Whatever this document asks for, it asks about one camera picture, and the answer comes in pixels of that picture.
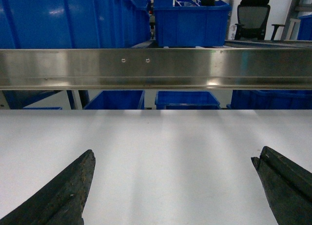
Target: white wall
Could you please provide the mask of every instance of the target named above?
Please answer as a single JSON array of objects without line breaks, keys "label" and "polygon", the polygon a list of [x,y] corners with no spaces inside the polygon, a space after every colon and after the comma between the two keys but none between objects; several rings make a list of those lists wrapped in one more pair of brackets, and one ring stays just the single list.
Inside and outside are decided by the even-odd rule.
[{"label": "white wall", "polygon": [[[238,23],[237,20],[237,7],[240,4],[241,0],[234,0],[231,24],[230,24],[230,31],[228,35],[228,39],[233,40],[235,33],[236,33],[236,26],[235,23]],[[270,0],[269,5],[271,6],[271,11],[268,19],[267,25],[267,33],[265,36],[266,40],[270,40],[272,33],[273,33],[273,26],[272,24],[285,24],[287,14],[289,11],[289,6],[292,0]],[[275,39],[279,40],[283,32],[283,27],[280,27]]]}]

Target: black office chair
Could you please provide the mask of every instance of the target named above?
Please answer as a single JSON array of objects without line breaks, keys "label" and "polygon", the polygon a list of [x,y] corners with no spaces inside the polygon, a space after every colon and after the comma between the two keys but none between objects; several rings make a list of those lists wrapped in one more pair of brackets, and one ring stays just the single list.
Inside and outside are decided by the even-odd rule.
[{"label": "black office chair", "polygon": [[[237,8],[238,24],[235,40],[241,38],[264,40],[271,7],[270,0],[242,0]],[[282,24],[272,24],[274,31],[271,40]]]}]

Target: metal shelf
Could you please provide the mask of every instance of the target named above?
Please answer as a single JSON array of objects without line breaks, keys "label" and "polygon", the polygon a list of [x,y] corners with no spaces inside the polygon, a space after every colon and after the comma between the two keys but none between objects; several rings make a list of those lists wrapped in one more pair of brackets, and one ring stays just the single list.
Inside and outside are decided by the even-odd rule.
[{"label": "metal shelf", "polygon": [[312,43],[0,50],[1,90],[312,89]]}]

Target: white surface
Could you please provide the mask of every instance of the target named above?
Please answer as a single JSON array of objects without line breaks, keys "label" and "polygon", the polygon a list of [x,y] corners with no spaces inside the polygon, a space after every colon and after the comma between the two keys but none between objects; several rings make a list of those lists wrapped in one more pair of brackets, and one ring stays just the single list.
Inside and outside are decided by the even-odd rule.
[{"label": "white surface", "polygon": [[214,89],[214,90],[209,90],[209,91],[220,102],[221,108],[226,108],[226,105],[231,103],[233,90],[230,90],[230,89],[223,89],[223,90]]},{"label": "white surface", "polygon": [[276,225],[250,157],[312,171],[312,111],[0,111],[0,217],[87,149],[86,225]]},{"label": "white surface", "polygon": [[[234,0],[233,10],[232,10],[232,17],[231,17],[231,24],[228,39],[234,40],[235,33],[236,33],[236,26],[235,23],[238,23],[237,20],[237,7],[242,0]],[[274,27],[272,24],[285,24],[287,14],[289,11],[289,7],[292,0],[270,0],[269,5],[271,6],[270,15],[267,24],[267,31],[265,35],[265,40],[270,40]],[[283,27],[279,27],[275,39],[279,40],[282,36]]]}]

